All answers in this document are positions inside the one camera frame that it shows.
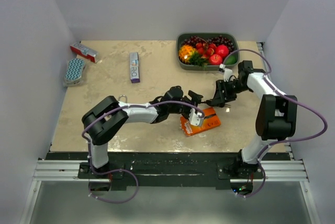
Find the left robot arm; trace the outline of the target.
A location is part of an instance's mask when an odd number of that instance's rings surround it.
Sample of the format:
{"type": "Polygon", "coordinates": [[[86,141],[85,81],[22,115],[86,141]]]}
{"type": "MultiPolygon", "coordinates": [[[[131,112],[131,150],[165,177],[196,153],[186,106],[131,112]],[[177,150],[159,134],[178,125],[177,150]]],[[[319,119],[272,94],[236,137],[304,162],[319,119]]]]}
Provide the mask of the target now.
{"type": "Polygon", "coordinates": [[[188,91],[185,96],[180,86],[171,87],[164,95],[145,104],[132,104],[107,96],[82,117],[82,137],[88,145],[90,172],[103,178],[109,169],[108,142],[125,124],[158,124],[170,114],[182,115],[193,126],[201,126],[205,113],[198,108],[203,96],[188,91]]]}

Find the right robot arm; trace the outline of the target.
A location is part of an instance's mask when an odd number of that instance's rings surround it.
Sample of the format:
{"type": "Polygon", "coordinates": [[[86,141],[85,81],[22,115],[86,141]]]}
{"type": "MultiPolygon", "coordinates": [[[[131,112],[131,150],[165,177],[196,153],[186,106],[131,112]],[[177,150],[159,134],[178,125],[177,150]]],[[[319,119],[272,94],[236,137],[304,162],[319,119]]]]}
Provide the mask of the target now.
{"type": "Polygon", "coordinates": [[[255,172],[268,150],[277,142],[291,137],[296,130],[296,96],[283,98],[276,93],[276,87],[267,79],[263,69],[255,69],[251,61],[238,64],[238,76],[224,64],[219,66],[223,74],[216,81],[216,90],[212,99],[206,101],[210,107],[224,107],[237,99],[237,94],[250,91],[260,99],[260,107],[255,121],[256,137],[240,150],[233,162],[224,168],[224,172],[238,178],[246,178],[255,172]]]}

